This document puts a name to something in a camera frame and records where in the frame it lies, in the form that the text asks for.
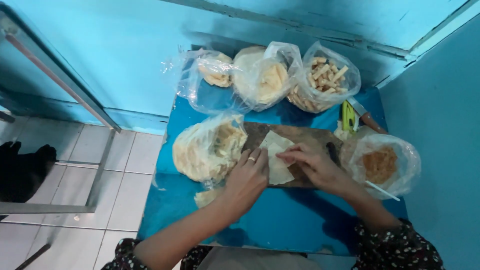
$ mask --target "knife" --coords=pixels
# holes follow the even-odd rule
[[[367,110],[354,98],[348,98],[347,101],[352,105],[353,109],[360,115],[360,119],[367,125],[369,128],[375,130],[380,134],[388,134],[388,132],[383,129],[372,117],[372,115],[367,112]]]

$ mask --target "knife handle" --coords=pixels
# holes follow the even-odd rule
[[[369,112],[366,112],[364,115],[360,117],[362,121],[367,125],[369,128],[375,130],[376,132],[380,134],[388,134],[388,132],[383,129],[372,117],[372,115]]]

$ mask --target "wooden cutting board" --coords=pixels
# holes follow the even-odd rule
[[[309,127],[297,127],[288,125],[264,124],[256,122],[244,122],[243,126],[248,134],[248,139],[243,150],[255,149],[260,146],[267,133],[271,130],[278,135],[289,139],[294,143],[305,143],[318,151],[324,151],[328,154],[326,144],[331,142],[335,145],[336,155],[338,157],[342,141],[335,137],[333,133],[326,129],[317,129]],[[303,173],[297,164],[289,168],[295,180],[285,184],[270,185],[271,187],[306,187],[314,188],[310,180]]]

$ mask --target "forearm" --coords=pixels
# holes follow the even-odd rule
[[[363,186],[354,180],[351,180],[350,187],[340,196],[352,206],[358,217],[371,231],[391,229],[401,224],[394,215],[385,209],[380,200],[373,198]]]
[[[134,254],[149,269],[171,270],[193,246],[231,222],[227,203],[219,197],[139,243]]]

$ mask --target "wrist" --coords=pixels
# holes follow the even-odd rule
[[[340,182],[342,183],[343,187],[338,196],[347,202],[373,199],[373,197],[365,190],[365,188],[353,180],[350,176],[344,174]]]
[[[234,223],[240,218],[235,210],[235,203],[231,196],[227,196],[224,193],[218,196],[211,204],[216,206],[218,212],[218,218],[220,221],[226,223],[226,226]]]

